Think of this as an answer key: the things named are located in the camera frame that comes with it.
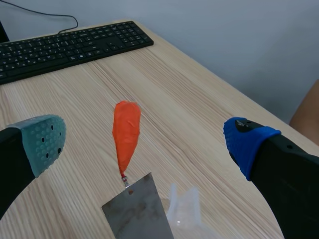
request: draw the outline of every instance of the keyboard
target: keyboard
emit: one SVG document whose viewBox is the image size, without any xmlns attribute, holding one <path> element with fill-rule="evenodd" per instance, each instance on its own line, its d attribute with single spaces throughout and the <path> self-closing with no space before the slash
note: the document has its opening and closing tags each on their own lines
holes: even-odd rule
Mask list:
<svg viewBox="0 0 319 239">
<path fill-rule="evenodd" d="M 0 44 L 0 85 L 153 45 L 133 22 Z"/>
</svg>

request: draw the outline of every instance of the metal sheet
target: metal sheet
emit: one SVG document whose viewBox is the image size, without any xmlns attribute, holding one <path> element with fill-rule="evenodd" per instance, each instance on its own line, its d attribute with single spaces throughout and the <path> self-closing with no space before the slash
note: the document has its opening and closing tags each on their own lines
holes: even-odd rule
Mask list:
<svg viewBox="0 0 319 239">
<path fill-rule="evenodd" d="M 106 203 L 102 210 L 116 239 L 173 239 L 151 173 Z"/>
</svg>

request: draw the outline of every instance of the textured pad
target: textured pad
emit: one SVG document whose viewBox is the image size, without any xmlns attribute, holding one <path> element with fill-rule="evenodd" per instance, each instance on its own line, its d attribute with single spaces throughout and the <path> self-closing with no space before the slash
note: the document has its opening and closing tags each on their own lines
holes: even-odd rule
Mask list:
<svg viewBox="0 0 319 239">
<path fill-rule="evenodd" d="M 236 128 L 236 120 L 247 119 L 233 117 L 225 122 L 224 135 L 226 146 L 228 151 L 235 157 L 241 172 L 250 181 L 250 172 L 260 146 L 266 139 L 281 134 L 281 132 L 269 126 L 263 126 L 242 133 Z"/>
<path fill-rule="evenodd" d="M 59 116 L 38 116 L 7 127 L 21 130 L 24 151 L 35 177 L 40 176 L 63 150 L 66 126 Z"/>
</svg>

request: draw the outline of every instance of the wooden desk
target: wooden desk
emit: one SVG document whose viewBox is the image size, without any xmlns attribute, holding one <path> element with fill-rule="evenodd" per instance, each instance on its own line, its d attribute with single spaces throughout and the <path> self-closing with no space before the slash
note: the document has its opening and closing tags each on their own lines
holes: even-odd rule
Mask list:
<svg viewBox="0 0 319 239">
<path fill-rule="evenodd" d="M 180 192 L 198 187 L 203 222 L 225 238 L 282 237 L 266 201 L 230 158 L 223 124 L 243 116 L 280 129 L 308 153 L 319 155 L 318 147 L 141 28 L 154 46 L 0 86 L 0 128 L 41 114 L 60 115 L 67 125 L 63 154 L 12 204 L 0 238 L 113 238 L 101 206 L 123 190 L 111 134 L 121 100 L 142 108 L 130 182 L 152 171 L 165 204 L 171 183 Z"/>
</svg>

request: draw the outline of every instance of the teal gripper pad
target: teal gripper pad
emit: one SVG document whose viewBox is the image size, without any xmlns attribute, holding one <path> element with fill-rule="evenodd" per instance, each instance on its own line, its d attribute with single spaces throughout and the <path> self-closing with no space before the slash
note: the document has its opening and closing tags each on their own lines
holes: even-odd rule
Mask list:
<svg viewBox="0 0 319 239">
<path fill-rule="evenodd" d="M 66 126 L 59 116 L 37 116 L 7 127 L 21 130 L 24 151 L 35 177 L 40 176 L 62 153 Z"/>
</svg>

